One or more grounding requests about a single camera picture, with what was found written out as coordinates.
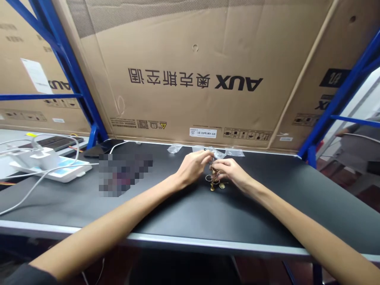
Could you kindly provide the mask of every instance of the pixelated area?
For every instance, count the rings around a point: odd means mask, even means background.
[[[101,154],[99,191],[103,197],[119,197],[153,166],[151,154]]]

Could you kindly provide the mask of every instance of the hand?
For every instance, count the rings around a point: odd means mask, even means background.
[[[345,129],[343,129],[343,130],[340,130],[339,132],[337,132],[337,133],[335,134],[335,136],[336,136],[336,137],[342,137],[342,136],[344,136],[344,134],[346,134],[346,133],[350,133],[349,130],[348,130],[347,128],[345,128]]]
[[[214,177],[217,180],[229,178],[241,191],[250,196],[255,197],[256,191],[265,188],[249,176],[232,158],[215,160],[211,167],[216,171]]]
[[[181,181],[182,188],[190,185],[203,173],[205,166],[214,154],[209,150],[200,150],[185,156],[175,176]]]

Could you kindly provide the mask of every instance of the person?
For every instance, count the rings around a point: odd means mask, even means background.
[[[374,122],[380,122],[380,116],[379,117],[372,117],[366,119],[367,121],[374,121]],[[361,125],[358,123],[355,123],[351,126],[348,126],[339,132],[335,134],[336,137],[342,137],[346,133],[352,133],[356,135],[362,135],[365,137],[370,137],[372,139],[376,139],[380,141],[380,128],[371,127],[368,125]]]
[[[115,245],[162,201],[204,172],[210,151],[185,156],[178,171],[22,265],[5,284],[58,284],[80,273]],[[342,284],[379,284],[380,270],[341,239],[250,177],[233,159],[215,160],[217,179],[230,179],[272,213],[306,250]]]

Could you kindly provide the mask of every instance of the barcode label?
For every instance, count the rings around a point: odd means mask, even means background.
[[[65,122],[63,119],[59,119],[59,118],[53,118],[53,121],[56,123],[64,123]]]
[[[280,137],[280,141],[292,141],[293,138],[291,137]]]
[[[190,136],[191,137],[206,137],[206,138],[216,139],[217,138],[217,130],[190,128]]]

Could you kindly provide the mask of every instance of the wrist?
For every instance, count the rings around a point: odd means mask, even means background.
[[[263,184],[256,181],[252,178],[252,180],[248,183],[248,193],[249,195],[257,200],[260,196],[267,194],[270,190],[266,188]]]
[[[184,179],[182,179],[177,173],[170,175],[167,180],[174,192],[180,191],[187,186]]]

